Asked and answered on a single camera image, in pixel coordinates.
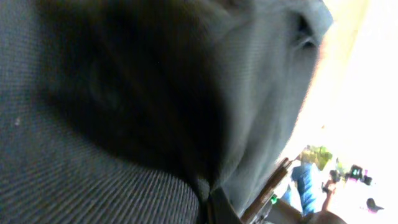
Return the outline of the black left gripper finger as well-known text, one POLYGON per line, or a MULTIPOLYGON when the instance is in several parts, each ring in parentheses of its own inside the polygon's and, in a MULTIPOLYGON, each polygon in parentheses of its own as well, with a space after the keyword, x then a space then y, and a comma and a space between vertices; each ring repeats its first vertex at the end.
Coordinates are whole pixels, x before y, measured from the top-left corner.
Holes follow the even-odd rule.
POLYGON ((206 209, 208 224, 242 224, 222 188, 212 191, 206 209))

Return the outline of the black polo shirt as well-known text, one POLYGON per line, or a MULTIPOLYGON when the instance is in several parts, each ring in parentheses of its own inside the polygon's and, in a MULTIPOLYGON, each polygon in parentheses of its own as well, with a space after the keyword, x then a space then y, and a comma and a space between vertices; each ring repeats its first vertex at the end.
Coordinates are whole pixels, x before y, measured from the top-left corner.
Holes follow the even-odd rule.
POLYGON ((1 222, 241 220, 294 130, 323 1, 1 2, 1 222))

